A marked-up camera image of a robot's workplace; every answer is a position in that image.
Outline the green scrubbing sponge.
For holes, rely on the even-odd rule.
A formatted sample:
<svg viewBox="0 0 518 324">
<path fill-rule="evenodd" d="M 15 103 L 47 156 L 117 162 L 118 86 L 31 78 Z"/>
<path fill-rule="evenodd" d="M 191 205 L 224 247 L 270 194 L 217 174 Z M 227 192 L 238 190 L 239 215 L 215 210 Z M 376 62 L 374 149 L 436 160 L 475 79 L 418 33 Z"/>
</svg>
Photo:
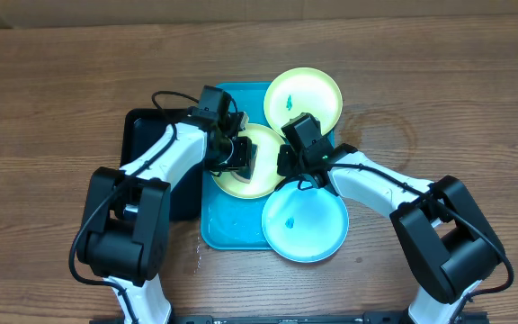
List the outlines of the green scrubbing sponge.
<svg viewBox="0 0 518 324">
<path fill-rule="evenodd" d="M 250 166 L 244 166 L 238 170 L 231 171 L 230 174 L 238 181 L 249 184 L 253 176 L 253 169 Z"/>
</svg>

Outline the light blue plate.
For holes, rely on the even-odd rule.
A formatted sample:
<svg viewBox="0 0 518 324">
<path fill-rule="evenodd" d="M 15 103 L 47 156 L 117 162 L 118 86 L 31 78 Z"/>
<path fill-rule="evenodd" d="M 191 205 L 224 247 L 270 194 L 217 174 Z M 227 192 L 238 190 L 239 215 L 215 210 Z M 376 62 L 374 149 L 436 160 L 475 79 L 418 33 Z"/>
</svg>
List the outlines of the light blue plate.
<svg viewBox="0 0 518 324">
<path fill-rule="evenodd" d="M 316 263 L 344 243 L 349 213 L 343 200 L 325 189 L 299 189 L 291 182 L 272 193 L 262 212 L 263 235 L 281 257 Z"/>
</svg>

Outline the yellow-green plate top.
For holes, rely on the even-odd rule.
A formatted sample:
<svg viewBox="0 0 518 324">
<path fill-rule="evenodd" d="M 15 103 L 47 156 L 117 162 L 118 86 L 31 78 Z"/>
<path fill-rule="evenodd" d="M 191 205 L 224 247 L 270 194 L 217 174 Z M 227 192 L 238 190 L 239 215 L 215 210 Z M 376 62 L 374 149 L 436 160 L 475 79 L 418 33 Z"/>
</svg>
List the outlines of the yellow-green plate top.
<svg viewBox="0 0 518 324">
<path fill-rule="evenodd" d="M 269 126 L 285 137 L 282 126 L 301 113 L 316 117 L 321 132 L 327 134 L 337 124 L 343 110 L 338 84 L 325 72 L 312 67 L 296 67 L 278 75 L 269 85 L 263 112 Z"/>
</svg>

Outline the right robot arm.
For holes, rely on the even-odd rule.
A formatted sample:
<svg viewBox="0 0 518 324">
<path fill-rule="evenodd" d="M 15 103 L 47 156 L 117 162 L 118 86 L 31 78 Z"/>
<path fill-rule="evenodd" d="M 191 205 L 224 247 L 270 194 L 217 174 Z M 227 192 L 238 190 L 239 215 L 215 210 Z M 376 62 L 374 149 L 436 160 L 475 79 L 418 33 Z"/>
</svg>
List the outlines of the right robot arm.
<svg viewBox="0 0 518 324">
<path fill-rule="evenodd" d="M 404 323 L 466 323 L 479 295 L 514 282 L 505 248 L 468 188 L 447 175 L 432 182 L 402 175 L 349 144 L 333 146 L 319 120 L 304 112 L 281 128 L 277 172 L 282 190 L 326 190 L 390 219 L 420 289 Z"/>
</svg>

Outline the black plastic tray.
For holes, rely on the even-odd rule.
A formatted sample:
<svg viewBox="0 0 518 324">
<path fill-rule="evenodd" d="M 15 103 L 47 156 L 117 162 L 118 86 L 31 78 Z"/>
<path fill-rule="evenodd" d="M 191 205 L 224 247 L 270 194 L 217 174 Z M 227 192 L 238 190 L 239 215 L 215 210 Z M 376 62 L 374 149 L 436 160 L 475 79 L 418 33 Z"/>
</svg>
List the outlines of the black plastic tray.
<svg viewBox="0 0 518 324">
<path fill-rule="evenodd" d="M 125 118 L 120 166 L 145 153 L 165 133 L 168 122 L 155 109 L 136 108 Z M 194 221 L 201 216 L 203 163 L 192 166 L 170 194 L 170 221 Z"/>
</svg>

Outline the yellow-green plate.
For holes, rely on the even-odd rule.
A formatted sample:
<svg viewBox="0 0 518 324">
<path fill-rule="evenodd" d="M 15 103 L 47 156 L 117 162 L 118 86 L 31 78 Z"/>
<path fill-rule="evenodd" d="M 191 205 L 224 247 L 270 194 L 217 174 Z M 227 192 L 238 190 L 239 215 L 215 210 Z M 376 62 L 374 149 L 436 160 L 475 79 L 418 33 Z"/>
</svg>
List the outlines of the yellow-green plate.
<svg viewBox="0 0 518 324">
<path fill-rule="evenodd" d="M 343 110 L 338 84 L 325 72 L 312 67 L 296 67 L 278 75 L 269 85 L 263 112 L 269 126 L 285 137 L 282 126 L 301 113 L 316 117 L 321 132 L 327 134 L 337 124 Z"/>
<path fill-rule="evenodd" d="M 255 168 L 250 182 L 241 182 L 231 173 L 215 177 L 214 182 L 225 193 L 236 198 L 255 199 L 266 196 L 283 179 L 277 174 L 277 157 L 284 140 L 275 130 L 257 123 L 248 123 L 239 135 L 248 137 L 257 146 Z"/>
</svg>

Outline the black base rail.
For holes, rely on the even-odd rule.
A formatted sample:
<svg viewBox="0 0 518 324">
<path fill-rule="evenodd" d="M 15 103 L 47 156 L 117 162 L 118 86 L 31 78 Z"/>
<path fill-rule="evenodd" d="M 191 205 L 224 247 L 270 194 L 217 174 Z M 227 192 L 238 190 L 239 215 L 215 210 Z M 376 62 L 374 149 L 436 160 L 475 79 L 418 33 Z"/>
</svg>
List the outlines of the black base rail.
<svg viewBox="0 0 518 324">
<path fill-rule="evenodd" d="M 92 319 L 93 324 L 122 324 L 124 319 Z M 367 311 L 357 316 L 313 316 L 293 317 L 232 317 L 213 318 L 211 316 L 172 316 L 172 324 L 403 324 L 412 323 L 404 311 Z M 459 315 L 454 323 L 489 324 L 486 312 L 471 312 Z"/>
</svg>

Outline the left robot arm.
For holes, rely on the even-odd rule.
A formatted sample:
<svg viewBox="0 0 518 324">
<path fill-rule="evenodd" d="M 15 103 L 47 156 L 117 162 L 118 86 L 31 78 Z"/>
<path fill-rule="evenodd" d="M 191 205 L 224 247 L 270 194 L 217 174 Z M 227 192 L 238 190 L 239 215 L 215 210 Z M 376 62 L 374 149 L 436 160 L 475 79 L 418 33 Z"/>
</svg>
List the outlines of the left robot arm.
<svg viewBox="0 0 518 324">
<path fill-rule="evenodd" d="M 111 288 L 122 308 L 121 323 L 166 323 L 172 315 L 158 277 L 168 240 L 171 192 L 195 166 L 213 175 L 226 171 L 250 181 L 254 145 L 241 136 L 245 112 L 225 90 L 206 85 L 193 106 L 156 114 L 163 135 L 119 169 L 92 174 L 82 224 L 68 257 L 81 284 Z"/>
</svg>

